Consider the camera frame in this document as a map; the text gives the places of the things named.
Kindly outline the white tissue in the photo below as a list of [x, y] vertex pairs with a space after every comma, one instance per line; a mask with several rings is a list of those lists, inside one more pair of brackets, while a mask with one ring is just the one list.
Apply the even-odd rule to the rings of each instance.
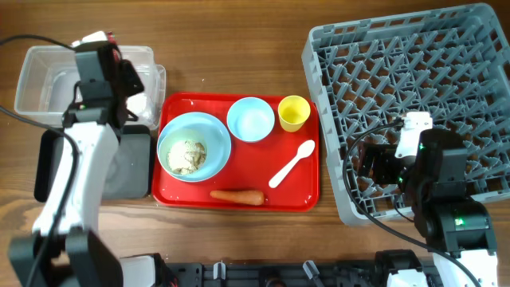
[[149, 118], [152, 115], [151, 98], [145, 93], [130, 96], [127, 99], [127, 109], [139, 118]]

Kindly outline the green bowl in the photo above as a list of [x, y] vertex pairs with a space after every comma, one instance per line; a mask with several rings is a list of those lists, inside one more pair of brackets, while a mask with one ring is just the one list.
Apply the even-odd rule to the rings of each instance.
[[206, 149], [206, 142], [203, 139], [203, 136], [195, 130], [189, 128], [181, 128], [176, 129], [167, 133], [163, 140], [159, 145], [159, 155], [160, 155], [160, 163], [163, 167], [171, 174], [177, 175], [171, 172], [168, 162], [167, 162], [167, 154], [171, 149], [171, 146], [180, 140], [194, 140], [200, 142]]

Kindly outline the rice and food scraps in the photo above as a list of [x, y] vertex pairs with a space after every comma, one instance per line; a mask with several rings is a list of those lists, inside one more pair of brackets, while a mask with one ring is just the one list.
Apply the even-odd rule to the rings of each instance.
[[198, 141], [180, 140], [175, 142], [167, 154], [172, 173], [189, 175], [195, 173], [206, 160], [206, 149]]

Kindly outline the yellow plastic cup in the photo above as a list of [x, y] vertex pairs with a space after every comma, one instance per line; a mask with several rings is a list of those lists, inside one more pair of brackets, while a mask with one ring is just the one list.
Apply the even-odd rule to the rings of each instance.
[[305, 98], [291, 95], [280, 101], [277, 113], [285, 131], [297, 132], [310, 117], [311, 106]]

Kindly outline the light blue bowl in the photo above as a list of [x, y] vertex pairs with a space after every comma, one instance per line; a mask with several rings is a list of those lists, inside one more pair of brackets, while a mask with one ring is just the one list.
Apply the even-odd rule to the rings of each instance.
[[229, 131], [239, 140], [256, 143], [274, 128], [275, 115], [270, 105], [257, 97], [244, 97], [234, 102], [227, 112]]

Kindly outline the red snack wrapper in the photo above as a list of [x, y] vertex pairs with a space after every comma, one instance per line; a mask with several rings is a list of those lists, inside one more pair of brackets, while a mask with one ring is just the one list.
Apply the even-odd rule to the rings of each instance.
[[112, 31], [110, 31], [110, 32], [107, 32], [106, 35], [107, 35], [108, 41], [111, 44], [114, 45], [114, 48], [112, 50], [112, 54], [113, 54], [113, 57], [115, 59], [115, 62], [118, 62], [120, 60], [120, 58], [121, 58], [121, 55], [120, 55], [120, 52], [119, 52], [119, 49], [118, 49], [118, 46], [117, 46], [115, 34]]

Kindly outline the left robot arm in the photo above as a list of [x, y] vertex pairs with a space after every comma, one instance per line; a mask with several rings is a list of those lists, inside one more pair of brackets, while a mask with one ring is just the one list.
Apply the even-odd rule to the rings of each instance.
[[49, 197], [32, 236], [11, 242], [11, 264], [24, 286], [161, 286], [165, 265], [159, 255], [117, 258], [96, 233], [123, 127], [138, 119], [127, 99], [143, 84], [110, 36], [70, 49], [81, 100], [72, 100], [62, 116], [56, 133], [65, 141]]

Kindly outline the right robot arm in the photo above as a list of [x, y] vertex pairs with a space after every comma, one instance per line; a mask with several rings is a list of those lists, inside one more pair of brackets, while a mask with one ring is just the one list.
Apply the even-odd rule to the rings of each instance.
[[410, 155], [396, 146], [365, 143], [359, 175], [397, 184], [412, 201], [414, 226], [433, 255], [444, 286], [496, 286], [496, 236], [485, 206], [467, 193], [467, 149], [455, 132], [427, 129], [414, 137]]

